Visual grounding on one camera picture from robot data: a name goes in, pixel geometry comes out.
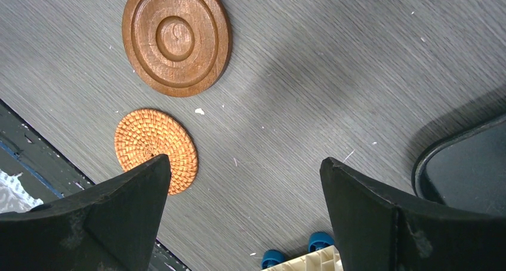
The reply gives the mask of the dark wooden round coaster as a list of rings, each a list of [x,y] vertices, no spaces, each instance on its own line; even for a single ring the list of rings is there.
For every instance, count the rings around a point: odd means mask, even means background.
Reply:
[[[127,0],[122,39],[139,77],[171,97],[191,97],[214,85],[233,46],[220,0]]]

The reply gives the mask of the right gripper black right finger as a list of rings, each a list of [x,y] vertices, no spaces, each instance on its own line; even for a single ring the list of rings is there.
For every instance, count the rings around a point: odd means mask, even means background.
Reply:
[[[505,218],[430,202],[326,158],[320,179],[345,270],[504,270]]]

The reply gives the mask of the toy block train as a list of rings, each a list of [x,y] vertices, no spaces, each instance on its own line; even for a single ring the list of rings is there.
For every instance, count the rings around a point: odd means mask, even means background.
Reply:
[[[312,233],[308,239],[308,253],[287,260],[278,250],[267,250],[261,261],[263,271],[343,271],[340,254],[334,239],[326,232]]]

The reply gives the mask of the black plastic tray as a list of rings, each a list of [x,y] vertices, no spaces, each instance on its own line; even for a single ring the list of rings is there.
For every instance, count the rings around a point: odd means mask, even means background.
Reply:
[[[416,160],[411,179],[419,198],[505,216],[505,115],[431,144]]]

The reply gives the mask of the woven rattan round coaster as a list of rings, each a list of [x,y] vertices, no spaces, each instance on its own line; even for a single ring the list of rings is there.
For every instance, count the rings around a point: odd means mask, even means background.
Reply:
[[[129,171],[160,154],[169,158],[169,195],[187,190],[198,173],[198,153],[186,129],[155,109],[138,109],[124,116],[114,133],[119,165]]]

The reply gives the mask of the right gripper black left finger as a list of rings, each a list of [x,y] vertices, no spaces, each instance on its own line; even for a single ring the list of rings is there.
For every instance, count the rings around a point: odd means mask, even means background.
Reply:
[[[1,214],[1,269],[146,270],[170,180],[161,154],[28,212]]]

